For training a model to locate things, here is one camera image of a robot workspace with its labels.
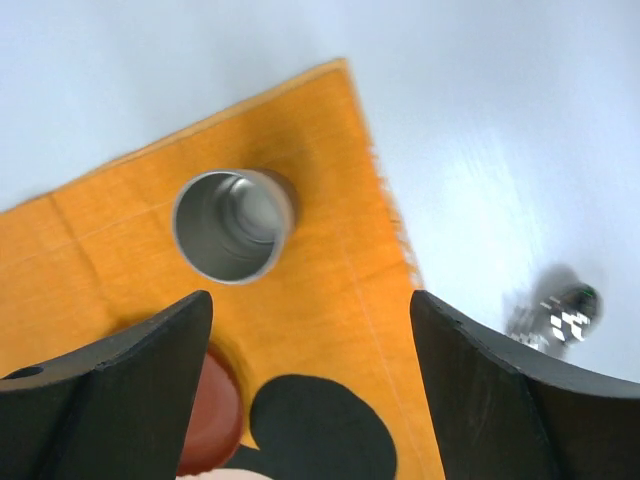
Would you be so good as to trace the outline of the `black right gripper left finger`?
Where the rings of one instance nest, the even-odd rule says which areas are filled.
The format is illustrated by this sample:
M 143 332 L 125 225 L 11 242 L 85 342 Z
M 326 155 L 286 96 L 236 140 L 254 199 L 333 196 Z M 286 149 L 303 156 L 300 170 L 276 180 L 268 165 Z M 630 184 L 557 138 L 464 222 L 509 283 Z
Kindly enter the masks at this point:
M 2 478 L 175 478 L 212 318 L 211 295 L 196 291 L 3 377 Z

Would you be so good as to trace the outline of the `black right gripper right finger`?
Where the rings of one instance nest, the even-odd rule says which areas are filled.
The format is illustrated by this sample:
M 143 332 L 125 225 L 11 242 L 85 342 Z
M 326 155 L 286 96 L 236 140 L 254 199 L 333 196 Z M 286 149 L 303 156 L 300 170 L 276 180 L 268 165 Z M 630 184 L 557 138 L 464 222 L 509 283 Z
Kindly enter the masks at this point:
M 446 478 L 638 478 L 638 384 L 535 351 L 427 291 L 410 318 Z

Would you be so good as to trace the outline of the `red round plate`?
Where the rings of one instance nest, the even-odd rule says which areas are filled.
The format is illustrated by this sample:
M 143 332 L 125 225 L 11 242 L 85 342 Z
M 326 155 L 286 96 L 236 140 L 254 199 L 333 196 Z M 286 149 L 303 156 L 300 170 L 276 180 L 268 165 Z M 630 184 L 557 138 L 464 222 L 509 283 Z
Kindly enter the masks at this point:
M 211 345 L 204 358 L 177 476 L 222 467 L 238 449 L 245 407 L 237 376 L 224 353 Z

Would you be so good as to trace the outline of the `orange cartoon mouse towel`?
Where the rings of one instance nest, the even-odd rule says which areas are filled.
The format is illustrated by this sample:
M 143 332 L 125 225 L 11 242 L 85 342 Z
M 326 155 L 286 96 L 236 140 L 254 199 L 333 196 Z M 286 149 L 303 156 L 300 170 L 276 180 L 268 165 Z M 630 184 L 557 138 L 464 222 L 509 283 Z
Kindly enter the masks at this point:
M 276 171 L 298 194 L 279 261 L 247 285 L 201 276 L 172 235 L 181 188 L 225 167 Z M 422 286 L 349 65 L 336 59 L 4 212 L 1 370 L 207 290 L 212 342 L 246 398 L 287 373 L 338 381 L 389 428 L 399 478 L 440 479 L 409 315 Z

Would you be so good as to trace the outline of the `metal cup brown base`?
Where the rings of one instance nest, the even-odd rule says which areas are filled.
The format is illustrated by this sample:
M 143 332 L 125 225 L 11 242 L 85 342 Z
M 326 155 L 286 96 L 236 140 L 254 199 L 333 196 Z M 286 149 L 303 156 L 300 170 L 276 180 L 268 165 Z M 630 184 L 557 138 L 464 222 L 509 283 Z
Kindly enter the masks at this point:
M 227 285 L 251 283 L 273 269 L 298 223 L 298 195 L 269 169 L 216 169 L 180 190 L 172 233 L 188 264 Z

